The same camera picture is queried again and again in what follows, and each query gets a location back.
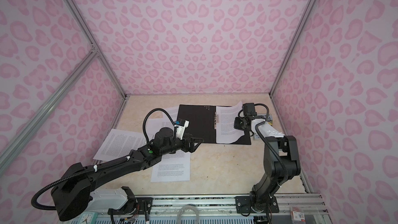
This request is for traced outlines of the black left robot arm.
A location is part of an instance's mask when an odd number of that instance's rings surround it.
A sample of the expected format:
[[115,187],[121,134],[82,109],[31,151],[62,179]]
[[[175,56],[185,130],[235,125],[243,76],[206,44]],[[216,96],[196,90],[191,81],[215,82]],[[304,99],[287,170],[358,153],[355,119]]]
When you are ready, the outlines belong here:
[[151,168],[161,162],[164,155],[179,150],[194,153],[204,142],[202,138],[195,138],[185,132],[189,126],[187,120],[174,121],[172,118],[169,119],[172,128],[161,128],[154,139],[149,139],[146,124],[155,112],[166,113],[166,110],[155,108],[144,118],[144,146],[109,162],[86,167],[81,163],[70,166],[59,180],[39,190],[32,197],[31,205],[43,211],[56,211],[62,222],[71,220],[87,209],[91,193],[100,186],[124,175]]

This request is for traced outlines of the teal folder with black inside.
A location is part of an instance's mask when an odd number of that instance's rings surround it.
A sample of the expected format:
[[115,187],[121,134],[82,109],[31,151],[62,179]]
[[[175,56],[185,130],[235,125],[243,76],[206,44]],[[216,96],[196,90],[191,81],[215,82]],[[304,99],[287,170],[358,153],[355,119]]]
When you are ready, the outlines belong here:
[[[180,105],[177,118],[189,121],[186,132],[195,138],[204,139],[204,143],[216,144],[216,106],[213,105]],[[251,145],[249,132],[233,145]]]

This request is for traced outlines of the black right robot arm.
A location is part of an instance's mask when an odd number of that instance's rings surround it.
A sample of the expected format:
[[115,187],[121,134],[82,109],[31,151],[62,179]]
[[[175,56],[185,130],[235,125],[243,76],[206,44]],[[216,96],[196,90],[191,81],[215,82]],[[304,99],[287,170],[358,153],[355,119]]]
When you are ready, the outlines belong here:
[[249,131],[264,143],[264,175],[247,197],[235,197],[237,213],[265,214],[270,221],[279,212],[276,193],[288,180],[301,173],[297,140],[294,136],[277,131],[268,122],[269,108],[262,103],[245,103],[235,118],[234,128]]

